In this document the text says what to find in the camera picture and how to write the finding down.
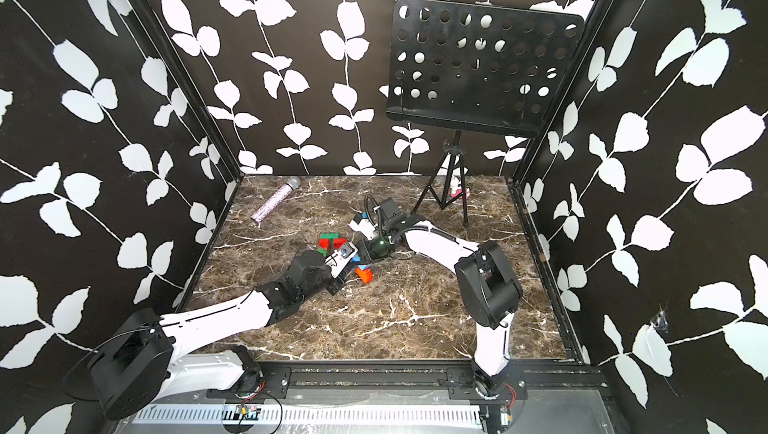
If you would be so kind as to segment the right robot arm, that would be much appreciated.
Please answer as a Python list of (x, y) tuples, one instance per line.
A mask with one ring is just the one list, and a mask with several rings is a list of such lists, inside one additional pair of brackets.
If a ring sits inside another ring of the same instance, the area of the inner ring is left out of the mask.
[(497, 390), (511, 372), (511, 330), (523, 297), (523, 287), (501, 246), (450, 234), (418, 213), (405, 214), (391, 198), (356, 214), (349, 226), (365, 237), (358, 247), (365, 264), (406, 244), (454, 274), (464, 308), (476, 324), (475, 384), (487, 393)]

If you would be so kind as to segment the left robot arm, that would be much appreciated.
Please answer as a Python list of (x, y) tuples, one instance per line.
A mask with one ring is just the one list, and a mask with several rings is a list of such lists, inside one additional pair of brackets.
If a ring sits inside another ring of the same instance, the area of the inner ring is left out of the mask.
[(337, 293), (360, 260), (350, 243), (329, 257), (307, 250), (275, 280), (229, 301), (167, 315), (151, 308), (134, 313), (87, 364), (104, 417), (120, 420), (190, 391), (254, 390), (257, 364), (246, 349), (206, 355), (201, 348), (279, 323), (321, 291)]

